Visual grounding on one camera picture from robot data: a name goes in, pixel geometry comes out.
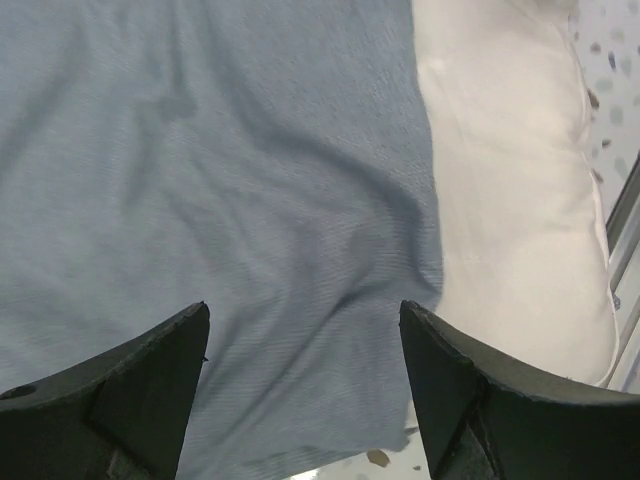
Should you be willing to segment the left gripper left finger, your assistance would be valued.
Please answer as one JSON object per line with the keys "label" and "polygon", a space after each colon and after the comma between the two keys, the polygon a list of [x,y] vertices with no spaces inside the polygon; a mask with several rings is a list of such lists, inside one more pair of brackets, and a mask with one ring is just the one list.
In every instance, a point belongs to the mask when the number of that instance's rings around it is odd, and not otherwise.
{"label": "left gripper left finger", "polygon": [[1,395],[1,476],[173,479],[205,361],[209,309]]}

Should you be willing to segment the grey-blue pillowcase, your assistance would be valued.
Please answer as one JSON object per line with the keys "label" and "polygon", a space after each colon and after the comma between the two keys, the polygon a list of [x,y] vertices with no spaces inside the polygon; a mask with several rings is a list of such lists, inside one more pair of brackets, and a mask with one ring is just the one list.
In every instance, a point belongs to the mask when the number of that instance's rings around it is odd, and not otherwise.
{"label": "grey-blue pillowcase", "polygon": [[5,1],[1,385],[211,312],[182,479],[407,442],[442,284],[407,1]]}

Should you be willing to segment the white pillow yellow edge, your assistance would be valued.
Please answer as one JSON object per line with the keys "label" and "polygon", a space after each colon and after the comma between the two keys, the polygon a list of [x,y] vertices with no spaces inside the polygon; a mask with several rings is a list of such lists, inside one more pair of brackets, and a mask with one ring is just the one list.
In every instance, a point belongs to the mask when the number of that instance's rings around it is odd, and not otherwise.
{"label": "white pillow yellow edge", "polygon": [[437,314],[537,368],[602,386],[619,349],[584,147],[572,1],[416,1],[444,260]]}

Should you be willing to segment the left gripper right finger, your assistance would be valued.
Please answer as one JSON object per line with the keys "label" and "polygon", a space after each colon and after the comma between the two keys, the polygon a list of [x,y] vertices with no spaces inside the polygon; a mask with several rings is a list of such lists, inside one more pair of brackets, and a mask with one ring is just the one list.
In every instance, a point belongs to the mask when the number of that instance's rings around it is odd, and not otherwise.
{"label": "left gripper right finger", "polygon": [[412,301],[399,327],[432,478],[638,478],[638,395],[535,368]]}

